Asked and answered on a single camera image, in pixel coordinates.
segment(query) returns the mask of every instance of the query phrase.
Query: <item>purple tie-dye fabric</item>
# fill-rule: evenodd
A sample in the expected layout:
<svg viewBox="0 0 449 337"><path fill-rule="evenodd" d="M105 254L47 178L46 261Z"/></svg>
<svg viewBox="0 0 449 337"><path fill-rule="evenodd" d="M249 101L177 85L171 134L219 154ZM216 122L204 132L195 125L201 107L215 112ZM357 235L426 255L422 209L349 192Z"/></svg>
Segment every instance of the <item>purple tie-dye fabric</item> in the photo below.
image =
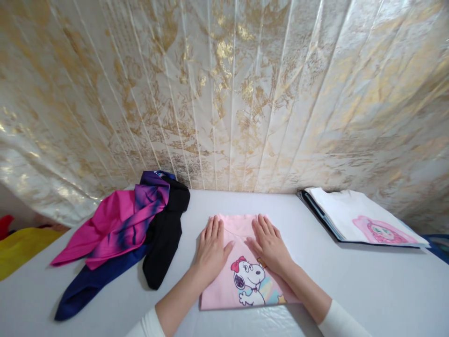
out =
<svg viewBox="0 0 449 337"><path fill-rule="evenodd" d="M145 171L143 175L146 185L136 185L134 191L115 191L105 198L51 264L63 265L89 254L86 265L93 270L140 247L154 215L167 205L170 191L170 185L155 173Z"/></svg>

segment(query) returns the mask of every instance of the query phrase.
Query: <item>pink t-shirt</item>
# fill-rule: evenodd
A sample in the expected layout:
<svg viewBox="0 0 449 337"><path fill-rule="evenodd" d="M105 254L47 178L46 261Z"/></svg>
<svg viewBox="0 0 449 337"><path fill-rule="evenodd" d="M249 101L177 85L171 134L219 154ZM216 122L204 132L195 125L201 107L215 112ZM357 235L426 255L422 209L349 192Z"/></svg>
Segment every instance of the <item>pink t-shirt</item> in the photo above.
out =
<svg viewBox="0 0 449 337"><path fill-rule="evenodd" d="M255 239L251 222L255 215L219 214L224 222L224 246L235 241L225 267L203 291L201 310L299 303L291 288L246 244Z"/></svg>

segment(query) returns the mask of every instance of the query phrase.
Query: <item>white table surface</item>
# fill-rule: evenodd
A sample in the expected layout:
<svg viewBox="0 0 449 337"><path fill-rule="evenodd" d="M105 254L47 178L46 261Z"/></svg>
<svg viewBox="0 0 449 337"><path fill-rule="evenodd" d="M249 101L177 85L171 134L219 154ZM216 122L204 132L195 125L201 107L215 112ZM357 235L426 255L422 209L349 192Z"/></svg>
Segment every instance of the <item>white table surface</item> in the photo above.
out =
<svg viewBox="0 0 449 337"><path fill-rule="evenodd" d="M0 335L122 337L183 276L196 239L216 213L266 213L294 260L373 336L449 336L449 266L426 250L336 244L295 195L192 190L178 251L158 291L149 290L142 261L108 284L75 317L55 322L62 293L83 261L50 261L74 229L0 282ZM321 336L302 305L200 312L198 303L177 336Z"/></svg>

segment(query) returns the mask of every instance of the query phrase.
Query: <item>cartoon dog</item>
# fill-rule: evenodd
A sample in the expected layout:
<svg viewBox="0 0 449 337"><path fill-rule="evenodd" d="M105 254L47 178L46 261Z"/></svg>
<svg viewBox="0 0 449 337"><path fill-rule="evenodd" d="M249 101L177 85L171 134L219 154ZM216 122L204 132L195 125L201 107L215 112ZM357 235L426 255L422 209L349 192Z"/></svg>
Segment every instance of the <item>cartoon dog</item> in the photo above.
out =
<svg viewBox="0 0 449 337"><path fill-rule="evenodd" d="M251 306L265 305L265 299L259 291L261 282L265 278L265 271L262 265L251 264L244 256L241 256L231 265L231 270L234 271L234 283L239 290L243 290L245 287L252 289L249 295L246 292L239 294L240 303Z"/></svg>

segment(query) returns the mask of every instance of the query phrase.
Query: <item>pink fabric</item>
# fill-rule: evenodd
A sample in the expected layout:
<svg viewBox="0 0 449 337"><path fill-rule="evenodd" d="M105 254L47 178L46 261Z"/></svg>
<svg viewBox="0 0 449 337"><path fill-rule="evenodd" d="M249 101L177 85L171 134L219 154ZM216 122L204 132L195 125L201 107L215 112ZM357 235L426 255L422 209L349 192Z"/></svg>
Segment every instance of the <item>pink fabric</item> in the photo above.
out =
<svg viewBox="0 0 449 337"><path fill-rule="evenodd" d="M64 265L89 254L86 265L93 270L140 247L154 215L168 202L170 185L158 180L159 186L136 185L135 190L118 190L106 197L51 265Z"/></svg>
<svg viewBox="0 0 449 337"><path fill-rule="evenodd" d="M224 245L235 241L225 267L201 295L201 310L299 303L290 287L272 273L245 243L255 239L255 215L218 215L224 222Z"/></svg>

